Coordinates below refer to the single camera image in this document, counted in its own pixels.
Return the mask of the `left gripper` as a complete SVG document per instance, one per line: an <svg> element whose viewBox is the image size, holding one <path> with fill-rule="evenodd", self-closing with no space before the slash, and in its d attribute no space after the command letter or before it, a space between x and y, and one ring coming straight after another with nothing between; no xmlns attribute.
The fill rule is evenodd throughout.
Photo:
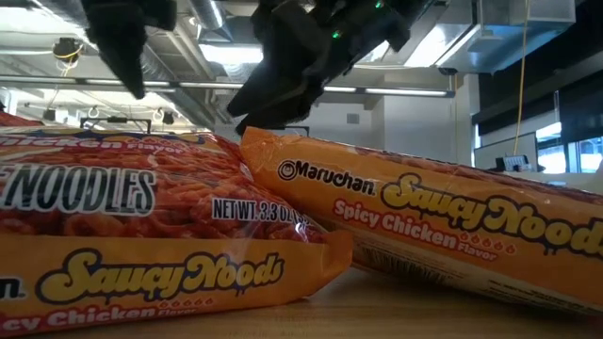
<svg viewBox="0 0 603 339"><path fill-rule="evenodd" d="M172 31L177 21L176 1L141 0L139 5L136 0L82 0L82 7L89 24L86 34L98 47L101 59L136 99L142 99L144 22Z"/></svg>

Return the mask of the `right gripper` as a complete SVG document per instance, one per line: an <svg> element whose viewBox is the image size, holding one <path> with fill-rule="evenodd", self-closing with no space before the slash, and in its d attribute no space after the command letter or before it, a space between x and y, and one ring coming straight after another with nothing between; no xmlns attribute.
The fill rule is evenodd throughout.
<svg viewBox="0 0 603 339"><path fill-rule="evenodd" d="M252 27L263 58L227 106L244 116L237 134L307 119L327 84L391 42L391 0L316 0L310 10L298 0L261 0Z"/></svg>

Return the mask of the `orange Saucy Noods pack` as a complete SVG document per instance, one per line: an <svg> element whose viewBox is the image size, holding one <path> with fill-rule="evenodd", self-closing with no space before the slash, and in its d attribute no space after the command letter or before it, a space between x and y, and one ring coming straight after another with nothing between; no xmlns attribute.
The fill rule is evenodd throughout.
<svg viewBox="0 0 603 339"><path fill-rule="evenodd" d="M248 128L254 180L353 261L507 302L603 315L603 196L503 173Z"/></svg>
<svg viewBox="0 0 603 339"><path fill-rule="evenodd" d="M285 304L351 259L215 134L0 128L0 339Z"/></svg>

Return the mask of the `glass window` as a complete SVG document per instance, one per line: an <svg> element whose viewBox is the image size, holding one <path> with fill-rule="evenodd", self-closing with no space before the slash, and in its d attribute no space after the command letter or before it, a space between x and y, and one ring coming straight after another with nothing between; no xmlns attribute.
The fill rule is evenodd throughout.
<svg viewBox="0 0 603 339"><path fill-rule="evenodd" d="M562 141L562 124L536 131L538 164L543 173L595 173L603 161L603 136Z"/></svg>

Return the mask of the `ribbed silver air duct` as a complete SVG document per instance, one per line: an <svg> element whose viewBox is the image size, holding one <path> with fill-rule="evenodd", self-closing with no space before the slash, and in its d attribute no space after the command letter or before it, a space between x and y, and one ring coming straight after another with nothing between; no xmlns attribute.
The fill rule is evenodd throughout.
<svg viewBox="0 0 603 339"><path fill-rule="evenodd" d="M86 34L89 24L82 0L32 1L52 17L68 24L100 57L98 47ZM213 80L215 76L202 58L201 51L192 45L192 38L182 26L178 2L175 1L177 21L172 31L148 26L144 22L145 42L140 55L143 82ZM162 96L183 111L194 124L212 128L219 122L228 121L225 113L217 108L215 95L209 89L176 89L175 92L164 92Z"/></svg>

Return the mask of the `round silver air duct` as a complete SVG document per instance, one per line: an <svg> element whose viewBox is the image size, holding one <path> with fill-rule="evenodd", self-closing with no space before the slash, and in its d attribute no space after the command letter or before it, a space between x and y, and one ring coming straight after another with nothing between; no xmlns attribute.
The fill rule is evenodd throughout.
<svg viewBox="0 0 603 339"><path fill-rule="evenodd" d="M232 42L226 16L215 0L187 0L198 27L198 37L203 33L214 33L226 41Z"/></svg>

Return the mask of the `rectangular metal air duct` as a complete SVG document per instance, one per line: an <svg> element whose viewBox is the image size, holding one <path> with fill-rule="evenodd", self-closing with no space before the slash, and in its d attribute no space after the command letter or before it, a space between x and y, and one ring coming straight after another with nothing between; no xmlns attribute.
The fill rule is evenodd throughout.
<svg viewBox="0 0 603 339"><path fill-rule="evenodd" d="M576 0L434 0L397 52L386 42L356 64L365 70L502 71L576 22Z"/></svg>

